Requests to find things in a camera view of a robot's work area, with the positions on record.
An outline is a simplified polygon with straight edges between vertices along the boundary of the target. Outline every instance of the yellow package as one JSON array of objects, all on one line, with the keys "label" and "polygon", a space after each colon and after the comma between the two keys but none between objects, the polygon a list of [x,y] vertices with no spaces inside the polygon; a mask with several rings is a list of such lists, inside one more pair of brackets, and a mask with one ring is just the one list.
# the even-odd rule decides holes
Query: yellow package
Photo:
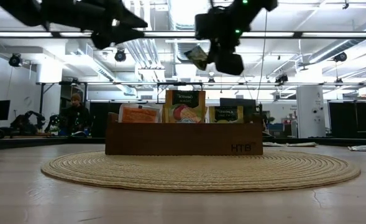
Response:
[{"label": "yellow package", "polygon": [[210,123],[243,123],[243,106],[210,106]]},{"label": "yellow package", "polygon": [[167,90],[166,123],[204,123],[205,91]]}]

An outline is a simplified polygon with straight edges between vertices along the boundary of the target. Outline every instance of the white pillar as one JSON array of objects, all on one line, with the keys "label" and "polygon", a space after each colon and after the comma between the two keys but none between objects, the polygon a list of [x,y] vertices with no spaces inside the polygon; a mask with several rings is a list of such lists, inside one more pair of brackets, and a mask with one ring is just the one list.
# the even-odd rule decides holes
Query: white pillar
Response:
[{"label": "white pillar", "polygon": [[[60,62],[54,60],[46,60],[42,64],[37,65],[37,82],[60,82],[62,80],[62,74],[63,65]],[[48,119],[51,115],[60,113],[61,86],[45,85],[44,90],[47,91],[43,94],[42,115],[44,115],[46,119]]]},{"label": "white pillar", "polygon": [[299,138],[326,136],[322,86],[299,86],[296,94]]}]

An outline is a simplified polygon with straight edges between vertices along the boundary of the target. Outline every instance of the table surface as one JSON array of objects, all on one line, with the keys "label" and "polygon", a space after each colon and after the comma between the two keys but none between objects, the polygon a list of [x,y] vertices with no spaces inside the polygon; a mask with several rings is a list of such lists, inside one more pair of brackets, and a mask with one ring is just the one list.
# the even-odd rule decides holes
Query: table surface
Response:
[{"label": "table surface", "polygon": [[104,150],[64,144],[0,150],[0,223],[366,223],[366,152],[345,147],[266,148],[352,160],[362,174],[312,189],[173,194],[105,189],[51,179],[40,165],[57,156]]}]

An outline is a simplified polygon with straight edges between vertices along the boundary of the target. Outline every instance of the woven round rug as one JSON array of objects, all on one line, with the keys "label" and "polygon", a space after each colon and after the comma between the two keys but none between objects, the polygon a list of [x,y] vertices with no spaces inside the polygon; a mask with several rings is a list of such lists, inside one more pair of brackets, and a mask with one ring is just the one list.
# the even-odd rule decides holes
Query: woven round rug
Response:
[{"label": "woven round rug", "polygon": [[46,162],[42,172],[70,182],[158,192],[255,192],[335,184],[357,177],[354,164],[302,152],[263,156],[107,156],[83,152]]}]

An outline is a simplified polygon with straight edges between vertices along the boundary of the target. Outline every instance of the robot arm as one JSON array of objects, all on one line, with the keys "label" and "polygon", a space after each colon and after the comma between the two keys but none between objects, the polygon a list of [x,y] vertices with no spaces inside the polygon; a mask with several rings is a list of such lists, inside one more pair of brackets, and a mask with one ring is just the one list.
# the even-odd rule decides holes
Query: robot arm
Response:
[{"label": "robot arm", "polygon": [[277,0],[234,0],[227,7],[214,6],[205,14],[195,16],[195,38],[211,41],[207,63],[215,63],[222,73],[240,75],[244,71],[242,58],[235,54],[235,47],[243,32],[250,31],[250,24],[265,8],[268,11],[278,6]]},{"label": "robot arm", "polygon": [[[143,38],[142,31],[148,24],[131,13],[122,0],[0,0],[0,6],[27,26],[44,26],[56,23],[91,30],[93,44],[98,49],[120,44],[128,40]],[[119,21],[112,26],[113,20]]]},{"label": "robot arm", "polygon": [[32,115],[35,115],[36,116],[36,121],[37,121],[37,124],[35,125],[37,129],[42,129],[43,126],[45,125],[45,120],[46,118],[41,115],[40,113],[38,112],[34,112],[34,111],[28,111],[25,113],[24,117],[26,119],[26,121],[29,120],[29,118],[32,116]]}]

